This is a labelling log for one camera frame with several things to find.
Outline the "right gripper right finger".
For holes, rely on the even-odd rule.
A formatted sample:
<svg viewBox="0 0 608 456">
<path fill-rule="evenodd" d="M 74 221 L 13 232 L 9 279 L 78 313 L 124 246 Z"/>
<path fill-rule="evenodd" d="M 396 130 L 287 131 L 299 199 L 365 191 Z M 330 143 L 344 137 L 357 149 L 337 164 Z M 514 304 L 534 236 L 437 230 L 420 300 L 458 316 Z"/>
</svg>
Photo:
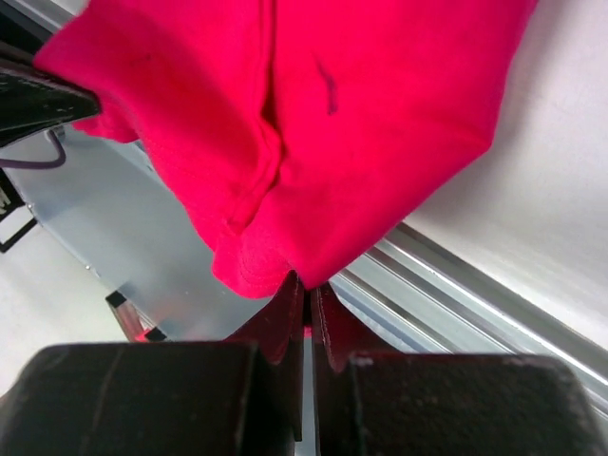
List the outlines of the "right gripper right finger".
<svg viewBox="0 0 608 456">
<path fill-rule="evenodd" d="M 576 375 L 542 355 L 404 353 L 311 292 L 321 455 L 603 455 Z"/>
</svg>

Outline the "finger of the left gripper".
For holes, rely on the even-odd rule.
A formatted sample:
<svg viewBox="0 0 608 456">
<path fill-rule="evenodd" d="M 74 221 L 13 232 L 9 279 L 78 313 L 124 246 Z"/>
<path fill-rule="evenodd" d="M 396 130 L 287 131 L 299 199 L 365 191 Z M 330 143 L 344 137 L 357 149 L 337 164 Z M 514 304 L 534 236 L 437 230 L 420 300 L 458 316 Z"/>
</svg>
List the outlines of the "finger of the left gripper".
<svg viewBox="0 0 608 456">
<path fill-rule="evenodd" d="M 95 94 L 33 66 L 33 56 L 1 44 L 1 145 L 101 112 Z"/>
</svg>

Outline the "crimson red t shirt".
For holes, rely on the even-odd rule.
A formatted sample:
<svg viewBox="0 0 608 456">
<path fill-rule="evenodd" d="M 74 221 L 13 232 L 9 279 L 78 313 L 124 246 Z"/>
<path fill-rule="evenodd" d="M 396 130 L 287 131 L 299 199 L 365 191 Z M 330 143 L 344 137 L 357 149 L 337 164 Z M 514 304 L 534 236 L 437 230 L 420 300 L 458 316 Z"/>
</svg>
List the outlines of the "crimson red t shirt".
<svg viewBox="0 0 608 456">
<path fill-rule="evenodd" d="M 247 298 L 317 287 L 491 146 L 532 1 L 92 1 L 35 55 Z"/>
</svg>

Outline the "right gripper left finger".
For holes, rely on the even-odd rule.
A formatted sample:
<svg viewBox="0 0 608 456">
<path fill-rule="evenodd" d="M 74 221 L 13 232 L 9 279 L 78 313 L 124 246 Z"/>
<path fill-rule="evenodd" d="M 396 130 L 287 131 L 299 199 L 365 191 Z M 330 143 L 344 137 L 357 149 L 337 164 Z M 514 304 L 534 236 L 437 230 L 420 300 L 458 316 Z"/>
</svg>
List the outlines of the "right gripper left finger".
<svg viewBox="0 0 608 456">
<path fill-rule="evenodd" d="M 1 407 L 5 455 L 291 455 L 302 438 L 297 275 L 220 341 L 57 345 Z"/>
</svg>

